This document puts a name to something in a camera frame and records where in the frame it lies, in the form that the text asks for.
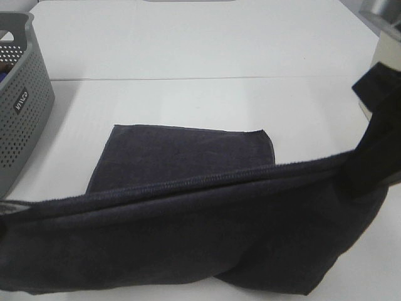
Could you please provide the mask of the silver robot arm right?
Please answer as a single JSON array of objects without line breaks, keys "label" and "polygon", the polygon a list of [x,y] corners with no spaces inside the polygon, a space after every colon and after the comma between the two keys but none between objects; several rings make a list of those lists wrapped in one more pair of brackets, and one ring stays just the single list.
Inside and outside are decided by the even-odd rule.
[{"label": "silver robot arm right", "polygon": [[381,30],[400,29],[400,0],[365,0],[359,13]]}]

